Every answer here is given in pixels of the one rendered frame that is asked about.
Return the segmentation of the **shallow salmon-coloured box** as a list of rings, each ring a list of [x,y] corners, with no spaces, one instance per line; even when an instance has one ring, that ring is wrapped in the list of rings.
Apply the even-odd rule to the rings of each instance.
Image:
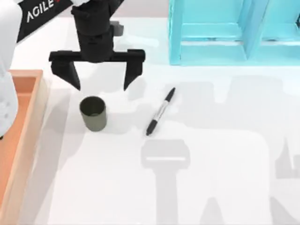
[[[19,109],[0,139],[0,225],[17,225],[49,90],[42,70],[11,70]]]

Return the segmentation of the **dark grey cup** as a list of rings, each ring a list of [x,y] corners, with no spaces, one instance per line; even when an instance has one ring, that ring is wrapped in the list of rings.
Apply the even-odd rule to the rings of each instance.
[[[106,127],[106,104],[102,98],[98,96],[85,97],[79,104],[79,110],[88,130],[99,132]]]

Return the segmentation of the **light blue rack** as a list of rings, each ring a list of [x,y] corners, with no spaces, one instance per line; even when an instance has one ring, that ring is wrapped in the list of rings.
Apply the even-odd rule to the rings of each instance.
[[[300,0],[169,0],[169,62],[300,66]]]

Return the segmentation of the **pale grey rounded box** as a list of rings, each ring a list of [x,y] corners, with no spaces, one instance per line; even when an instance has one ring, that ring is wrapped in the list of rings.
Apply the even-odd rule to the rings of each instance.
[[[110,21],[110,25],[112,26],[113,35],[115,37],[121,37],[124,32],[124,26],[120,24],[119,21]]]

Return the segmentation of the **black marker pen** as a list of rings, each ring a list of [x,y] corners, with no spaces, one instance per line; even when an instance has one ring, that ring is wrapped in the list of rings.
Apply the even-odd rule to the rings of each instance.
[[[169,93],[167,94],[167,96],[164,98],[163,103],[161,104],[161,106],[159,107],[158,111],[154,114],[151,122],[149,123],[147,129],[146,129],[146,136],[149,136],[153,133],[153,131],[155,130],[160,118],[162,117],[163,113],[165,112],[167,106],[169,105],[171,99],[173,98],[173,95],[175,93],[176,88],[173,87]]]

